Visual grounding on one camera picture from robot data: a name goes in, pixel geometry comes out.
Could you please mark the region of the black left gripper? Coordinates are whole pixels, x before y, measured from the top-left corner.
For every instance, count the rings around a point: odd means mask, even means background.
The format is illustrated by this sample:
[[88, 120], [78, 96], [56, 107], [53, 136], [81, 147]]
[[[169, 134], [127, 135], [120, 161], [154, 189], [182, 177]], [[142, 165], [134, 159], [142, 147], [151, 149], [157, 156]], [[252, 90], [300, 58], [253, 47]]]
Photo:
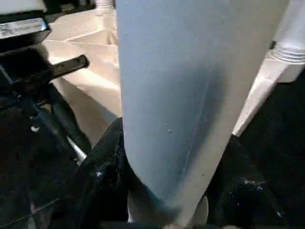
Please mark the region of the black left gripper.
[[67, 135], [84, 153], [92, 150], [73, 110], [52, 80], [89, 67], [88, 58], [77, 57], [52, 64], [39, 45], [51, 28], [39, 10], [0, 16], [0, 109], [20, 106], [33, 113], [48, 104]]

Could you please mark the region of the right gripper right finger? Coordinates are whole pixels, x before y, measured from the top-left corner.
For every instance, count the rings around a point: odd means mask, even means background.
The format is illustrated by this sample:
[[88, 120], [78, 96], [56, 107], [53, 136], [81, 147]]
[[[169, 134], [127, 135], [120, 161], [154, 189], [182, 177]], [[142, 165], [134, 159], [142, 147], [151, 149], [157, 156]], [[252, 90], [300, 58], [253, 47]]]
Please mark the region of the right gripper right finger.
[[207, 221], [219, 227], [282, 229], [289, 225], [267, 180], [234, 135], [229, 139], [205, 194], [208, 199]]

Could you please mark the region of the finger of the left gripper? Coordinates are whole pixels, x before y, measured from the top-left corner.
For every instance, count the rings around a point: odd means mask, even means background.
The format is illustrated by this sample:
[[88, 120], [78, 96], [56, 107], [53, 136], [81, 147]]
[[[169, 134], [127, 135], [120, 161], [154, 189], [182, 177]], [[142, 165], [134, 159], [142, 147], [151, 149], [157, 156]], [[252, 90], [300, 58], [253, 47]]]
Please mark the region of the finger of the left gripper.
[[0, 113], [0, 213], [27, 215], [30, 205], [42, 207], [66, 196], [76, 164], [59, 151], [53, 138], [17, 107]]

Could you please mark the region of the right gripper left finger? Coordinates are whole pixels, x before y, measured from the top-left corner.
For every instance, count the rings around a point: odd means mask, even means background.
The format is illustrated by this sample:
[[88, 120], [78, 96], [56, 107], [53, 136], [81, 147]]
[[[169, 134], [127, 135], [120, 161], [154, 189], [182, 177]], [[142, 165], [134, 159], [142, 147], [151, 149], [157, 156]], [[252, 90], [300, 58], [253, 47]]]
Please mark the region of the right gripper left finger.
[[128, 220], [128, 162], [122, 118], [113, 121], [69, 182], [51, 229], [98, 229], [103, 221]]

